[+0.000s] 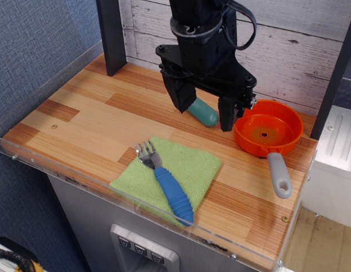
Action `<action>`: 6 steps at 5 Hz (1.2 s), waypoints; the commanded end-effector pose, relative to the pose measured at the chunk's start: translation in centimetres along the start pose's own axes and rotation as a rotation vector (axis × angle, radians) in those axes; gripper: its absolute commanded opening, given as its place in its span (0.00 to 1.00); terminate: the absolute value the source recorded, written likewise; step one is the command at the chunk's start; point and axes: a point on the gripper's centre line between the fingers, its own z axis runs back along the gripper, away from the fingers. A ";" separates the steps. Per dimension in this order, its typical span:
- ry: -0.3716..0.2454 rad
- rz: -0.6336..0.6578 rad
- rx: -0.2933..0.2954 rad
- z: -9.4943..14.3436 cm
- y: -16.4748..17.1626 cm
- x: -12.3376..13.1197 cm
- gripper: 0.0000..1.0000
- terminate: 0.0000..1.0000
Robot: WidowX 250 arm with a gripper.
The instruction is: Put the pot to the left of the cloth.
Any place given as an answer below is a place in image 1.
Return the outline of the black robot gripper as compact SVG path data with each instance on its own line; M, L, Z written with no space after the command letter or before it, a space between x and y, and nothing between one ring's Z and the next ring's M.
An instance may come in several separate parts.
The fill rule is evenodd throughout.
M199 88L218 100L219 119L224 132L232 131L244 108L256 104L256 78L235 58L228 33L219 29L203 40L181 37L176 45L159 45L163 82L175 106L183 113L196 99Z

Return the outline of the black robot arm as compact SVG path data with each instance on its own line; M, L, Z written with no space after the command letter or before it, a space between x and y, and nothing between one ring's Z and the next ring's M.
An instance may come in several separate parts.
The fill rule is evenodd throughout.
M237 13L257 29L253 13L237 1L170 1L170 26L176 45L160 45L160 72L174 104L184 112L196 101L196 89L218 96L221 129L232 131L237 119L256 104L256 78L237 60L235 53L247 49L237 44Z

